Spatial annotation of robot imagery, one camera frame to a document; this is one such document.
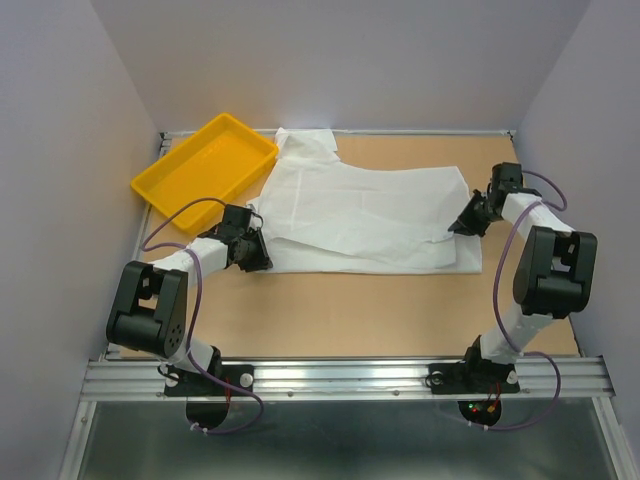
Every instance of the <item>wooden table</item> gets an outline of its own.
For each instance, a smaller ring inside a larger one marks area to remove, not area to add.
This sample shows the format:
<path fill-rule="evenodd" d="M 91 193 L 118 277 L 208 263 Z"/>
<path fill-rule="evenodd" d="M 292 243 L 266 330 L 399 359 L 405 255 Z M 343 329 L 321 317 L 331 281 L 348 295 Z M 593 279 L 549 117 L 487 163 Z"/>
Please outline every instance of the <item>wooden table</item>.
<path fill-rule="evenodd" d="M 345 163 L 379 170 L 456 165 L 470 189 L 486 189 L 494 164 L 516 161 L 506 137 L 345 135 L 337 141 Z M 234 203 L 258 196 L 265 179 Z M 150 228 L 162 219 L 152 211 Z M 196 335 L 225 357 L 462 356 L 495 325 L 492 283 L 509 229 L 507 222 L 490 227 L 482 239 L 483 273 L 475 275 L 246 274 L 233 266 L 205 279 Z M 157 236 L 158 242 L 190 240 L 172 225 Z M 518 238 L 504 270 L 503 311 L 522 246 Z M 190 305 L 194 294 L 191 289 Z M 568 320 L 541 332 L 530 349 L 578 353 Z"/>

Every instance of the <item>white wall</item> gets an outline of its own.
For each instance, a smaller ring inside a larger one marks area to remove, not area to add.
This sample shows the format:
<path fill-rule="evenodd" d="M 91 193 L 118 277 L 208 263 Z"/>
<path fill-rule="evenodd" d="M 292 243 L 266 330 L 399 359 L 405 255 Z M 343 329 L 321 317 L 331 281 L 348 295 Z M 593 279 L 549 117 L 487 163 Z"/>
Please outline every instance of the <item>white wall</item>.
<path fill-rule="evenodd" d="M 0 7 L 0 478 L 57 478 L 157 130 L 88 0 Z"/>
<path fill-rule="evenodd" d="M 574 316 L 603 354 L 640 460 L 640 3 L 594 0 L 518 129 L 521 162 L 569 197 L 563 217 L 598 236 L 591 301 Z"/>
<path fill-rule="evenodd" d="M 162 131 L 513 128 L 589 0 L 92 0 Z"/>

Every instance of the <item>bolt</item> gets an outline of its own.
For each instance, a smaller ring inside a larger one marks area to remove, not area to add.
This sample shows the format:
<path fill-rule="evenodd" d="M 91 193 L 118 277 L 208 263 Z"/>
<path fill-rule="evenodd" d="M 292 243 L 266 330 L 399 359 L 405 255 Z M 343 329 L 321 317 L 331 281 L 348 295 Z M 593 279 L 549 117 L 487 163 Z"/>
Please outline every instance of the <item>bolt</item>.
<path fill-rule="evenodd" d="M 516 383 L 518 383 L 518 374 L 515 370 L 511 370 L 509 372 L 509 375 L 507 375 L 507 383 L 509 385 L 515 385 Z"/>
<path fill-rule="evenodd" d="M 253 376 L 250 373 L 240 375 L 240 386 L 242 388 L 249 388 L 251 385 L 253 385 Z"/>

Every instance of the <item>gray floor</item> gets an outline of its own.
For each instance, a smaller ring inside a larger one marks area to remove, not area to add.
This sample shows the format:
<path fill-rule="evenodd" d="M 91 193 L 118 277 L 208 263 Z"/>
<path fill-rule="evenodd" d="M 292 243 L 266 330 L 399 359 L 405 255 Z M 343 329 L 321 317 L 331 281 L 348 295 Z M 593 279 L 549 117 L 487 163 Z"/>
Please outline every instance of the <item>gray floor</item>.
<path fill-rule="evenodd" d="M 506 401 L 501 424 L 546 402 Z M 267 405 L 251 431 L 205 438 L 189 431 L 181 403 L 101 404 L 82 478 L 616 478 L 590 399 L 564 400 L 542 424 L 515 433 L 469 428 L 456 412 L 453 402 Z"/>

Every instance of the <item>yellow plastic tray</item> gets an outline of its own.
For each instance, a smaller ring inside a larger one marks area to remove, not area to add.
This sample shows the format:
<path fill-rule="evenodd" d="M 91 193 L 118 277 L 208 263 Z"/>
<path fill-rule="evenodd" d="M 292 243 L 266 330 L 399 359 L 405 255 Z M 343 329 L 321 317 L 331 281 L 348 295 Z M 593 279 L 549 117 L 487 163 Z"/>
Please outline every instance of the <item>yellow plastic tray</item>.
<path fill-rule="evenodd" d="M 165 216 L 201 197 L 233 201 L 273 167 L 278 147 L 228 113 L 222 113 L 131 181 L 131 187 Z M 203 202 L 173 220 L 197 235 L 222 206 Z"/>

